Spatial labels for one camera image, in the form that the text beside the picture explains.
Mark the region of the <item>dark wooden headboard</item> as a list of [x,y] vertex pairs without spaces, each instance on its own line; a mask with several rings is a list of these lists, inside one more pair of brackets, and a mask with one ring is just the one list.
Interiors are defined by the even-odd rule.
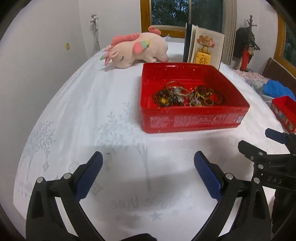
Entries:
[[295,85],[295,77],[287,70],[287,68],[273,58],[268,59],[262,76],[276,80],[286,87],[288,87],[288,85]]

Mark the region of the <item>wooden framed window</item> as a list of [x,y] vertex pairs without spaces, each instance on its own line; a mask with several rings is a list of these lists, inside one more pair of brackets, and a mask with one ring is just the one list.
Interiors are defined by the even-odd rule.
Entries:
[[140,1],[142,32],[155,26],[162,36],[185,37],[186,24],[222,32],[225,1],[208,0],[161,0]]

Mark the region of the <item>floral bed quilt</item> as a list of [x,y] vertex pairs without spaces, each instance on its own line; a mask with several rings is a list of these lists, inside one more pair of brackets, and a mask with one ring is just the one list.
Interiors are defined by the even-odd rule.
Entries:
[[263,101],[271,107],[273,97],[263,94],[263,86],[267,84],[269,78],[266,78],[255,72],[245,72],[241,70],[234,70],[236,74],[242,77],[251,88],[263,99]]

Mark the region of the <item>pink unicorn plush toy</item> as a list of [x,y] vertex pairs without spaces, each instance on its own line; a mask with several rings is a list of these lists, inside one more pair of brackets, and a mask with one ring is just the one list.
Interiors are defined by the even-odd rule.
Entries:
[[111,44],[104,49],[100,60],[107,66],[112,62],[119,69],[129,68],[136,60],[147,63],[168,62],[168,44],[155,26],[149,26],[144,33],[116,36]]

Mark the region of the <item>red tin lid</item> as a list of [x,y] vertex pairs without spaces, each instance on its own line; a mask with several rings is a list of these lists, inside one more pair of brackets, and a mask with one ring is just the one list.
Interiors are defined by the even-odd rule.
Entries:
[[289,96],[274,98],[271,102],[271,110],[276,118],[290,133],[295,133],[296,110],[295,101]]

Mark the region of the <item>white embroidered tablecloth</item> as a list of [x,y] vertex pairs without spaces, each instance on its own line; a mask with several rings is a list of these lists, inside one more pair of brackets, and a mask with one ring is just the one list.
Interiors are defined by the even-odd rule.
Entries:
[[237,128],[148,134],[139,112],[142,64],[104,66],[99,54],[83,64],[52,98],[34,126],[16,173],[13,204],[27,215],[38,177],[73,173],[94,152],[103,167],[80,204],[106,240],[149,233],[158,240],[191,240],[216,206],[194,166],[201,151],[225,173],[250,180],[253,163],[238,150],[245,140],[269,154],[287,148],[265,136],[282,126],[262,98],[221,64],[220,72],[250,108]]

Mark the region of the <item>coat rack with clothes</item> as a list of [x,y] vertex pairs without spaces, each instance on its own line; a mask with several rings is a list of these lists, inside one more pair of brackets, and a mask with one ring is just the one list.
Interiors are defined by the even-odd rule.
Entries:
[[260,51],[259,46],[255,42],[255,36],[252,32],[252,27],[257,25],[253,24],[253,16],[250,15],[247,20],[248,26],[241,27],[236,31],[233,57],[239,59],[237,69],[247,72],[247,66],[254,55],[255,51]]

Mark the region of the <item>brown red ring bangle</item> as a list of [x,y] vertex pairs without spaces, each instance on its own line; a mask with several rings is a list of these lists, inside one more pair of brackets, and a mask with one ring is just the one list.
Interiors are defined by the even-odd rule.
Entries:
[[204,105],[205,106],[213,106],[214,101],[208,97],[208,98],[204,99]]

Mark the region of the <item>open standing book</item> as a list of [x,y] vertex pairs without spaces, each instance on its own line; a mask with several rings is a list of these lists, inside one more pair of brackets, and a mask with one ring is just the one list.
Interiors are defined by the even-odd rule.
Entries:
[[211,65],[219,70],[224,34],[186,24],[183,62]]

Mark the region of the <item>wall shower fixture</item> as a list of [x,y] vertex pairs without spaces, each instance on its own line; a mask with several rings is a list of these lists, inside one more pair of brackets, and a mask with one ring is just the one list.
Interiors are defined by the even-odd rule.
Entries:
[[96,50],[100,51],[100,44],[99,44],[99,38],[98,38],[98,17],[96,14],[91,15],[92,20],[90,23],[93,24],[94,28],[94,47],[93,47],[93,52],[92,56],[95,55]]

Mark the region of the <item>red tin box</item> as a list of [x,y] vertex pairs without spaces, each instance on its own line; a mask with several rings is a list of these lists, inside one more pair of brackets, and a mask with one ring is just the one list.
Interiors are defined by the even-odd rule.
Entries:
[[[190,94],[182,105],[172,102],[167,82],[182,84]],[[205,106],[204,99],[214,101]],[[240,125],[250,105],[215,67],[189,63],[145,63],[142,68],[140,113],[146,133],[171,133]]]

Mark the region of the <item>silver bangle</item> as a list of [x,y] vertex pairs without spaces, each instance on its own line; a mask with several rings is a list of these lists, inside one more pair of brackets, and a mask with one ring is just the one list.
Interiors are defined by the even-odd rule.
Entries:
[[165,89],[175,95],[182,97],[188,97],[190,94],[189,90],[187,90],[182,84],[176,81],[167,82],[165,85]]

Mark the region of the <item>blue knitted cloth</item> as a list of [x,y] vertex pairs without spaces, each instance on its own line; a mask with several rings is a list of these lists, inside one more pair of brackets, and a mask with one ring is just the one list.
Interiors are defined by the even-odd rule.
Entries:
[[295,101],[295,96],[288,87],[285,87],[280,82],[271,79],[263,85],[262,93],[273,98],[288,96]]

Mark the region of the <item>beige curtain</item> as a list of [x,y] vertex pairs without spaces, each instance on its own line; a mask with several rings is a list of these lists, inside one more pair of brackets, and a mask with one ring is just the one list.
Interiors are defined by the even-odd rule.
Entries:
[[230,65],[234,52],[235,35],[237,21],[237,1],[223,1],[223,23],[222,33],[224,34],[224,45],[222,50],[221,61]]

